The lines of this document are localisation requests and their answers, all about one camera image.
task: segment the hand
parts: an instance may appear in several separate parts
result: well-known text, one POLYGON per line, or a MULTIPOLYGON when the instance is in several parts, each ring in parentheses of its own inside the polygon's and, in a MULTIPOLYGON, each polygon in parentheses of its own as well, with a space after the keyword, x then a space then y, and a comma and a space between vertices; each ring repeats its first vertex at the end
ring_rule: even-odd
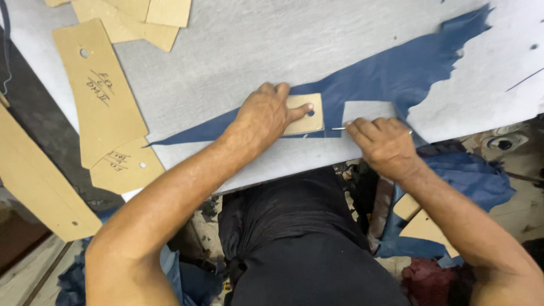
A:
POLYGON ((363 151, 363 159, 389 179, 402 182, 425 167, 416 154, 410 130, 395 118, 372 122, 357 118, 346 130, 363 151))
POLYGON ((247 141, 257 146, 258 154, 264 152, 283 135, 291 122, 301 119, 313 108, 311 103, 287 108, 289 90, 287 83, 276 87, 262 84, 245 100, 229 130, 242 133, 247 141))

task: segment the left arm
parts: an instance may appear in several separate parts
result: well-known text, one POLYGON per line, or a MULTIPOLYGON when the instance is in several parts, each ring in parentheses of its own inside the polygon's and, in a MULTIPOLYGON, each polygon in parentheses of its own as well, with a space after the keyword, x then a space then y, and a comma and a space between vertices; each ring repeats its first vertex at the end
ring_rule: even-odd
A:
POLYGON ((160 268, 160 249, 212 192, 312 109, 288 109, 288 94, 285 83, 263 84, 220 138, 161 175, 111 217, 85 254, 87 305, 179 305, 160 268))

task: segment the man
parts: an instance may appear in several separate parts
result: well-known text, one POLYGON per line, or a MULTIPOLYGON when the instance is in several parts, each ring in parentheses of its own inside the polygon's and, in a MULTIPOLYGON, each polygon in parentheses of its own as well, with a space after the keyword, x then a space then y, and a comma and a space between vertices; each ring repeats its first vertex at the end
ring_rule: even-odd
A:
MULTIPOLYGON (((285 83, 260 86, 219 139, 160 176, 102 227, 85 255, 88 305, 179 305, 159 265, 161 247, 212 192, 312 109, 312 105, 288 109, 288 94, 285 83)), ((402 123, 394 118, 373 122, 359 118, 346 129, 364 160, 410 193, 475 267, 478 282, 472 304, 544 305, 544 277, 538 265, 512 236, 416 155, 402 123)), ((315 179, 303 181, 300 194, 319 184, 315 179)), ((274 193, 281 194, 288 186, 276 185, 274 193)), ((308 219, 327 229, 314 224, 289 238, 264 239, 266 243, 249 254, 253 260, 248 257, 243 267, 233 305, 409 304, 398 284, 365 250, 360 233, 343 221, 338 205, 322 201, 316 207, 326 208, 318 211, 306 204, 301 207, 309 212, 308 219)))

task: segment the white fabric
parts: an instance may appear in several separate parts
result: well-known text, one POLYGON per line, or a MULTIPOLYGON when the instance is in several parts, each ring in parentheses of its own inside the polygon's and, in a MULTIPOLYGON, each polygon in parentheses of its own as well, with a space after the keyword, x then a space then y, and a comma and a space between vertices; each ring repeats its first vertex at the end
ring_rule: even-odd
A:
MULTIPOLYGON (((70 123, 75 104, 51 37, 75 25, 71 5, 48 8, 43 0, 7 0, 12 40, 70 123)), ((437 30, 440 22, 488 0, 259 1, 195 0, 189 27, 170 53, 146 41, 115 50, 150 134, 164 139, 242 104, 261 83, 292 85, 324 76, 437 30)), ((542 0, 491 0, 493 29, 469 41, 452 78, 432 86, 410 109, 408 121, 429 142, 489 130, 534 117, 544 95, 544 73, 505 91, 544 67, 542 0), (529 50, 532 44, 540 44, 529 50)), ((372 103, 350 104, 344 120, 368 116, 372 103)), ((378 107, 376 115, 392 115, 378 107)), ((166 169, 207 143, 155 146, 166 169)), ((329 139, 282 139, 219 191, 357 158, 344 135, 329 139)))

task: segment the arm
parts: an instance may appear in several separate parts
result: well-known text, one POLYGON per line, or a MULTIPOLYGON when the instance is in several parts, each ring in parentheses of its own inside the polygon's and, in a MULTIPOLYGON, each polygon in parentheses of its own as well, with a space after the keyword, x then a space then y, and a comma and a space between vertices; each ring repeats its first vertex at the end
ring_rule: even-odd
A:
POLYGON ((312 108, 288 109, 289 86, 265 83, 210 146, 147 186, 101 228, 85 254, 87 305, 179 305, 159 264, 162 246, 227 179, 312 108))
POLYGON ((523 247, 416 154, 409 130, 394 118, 357 119, 347 130, 363 159, 410 193, 463 259, 476 268, 473 305, 543 305, 544 276, 523 247))

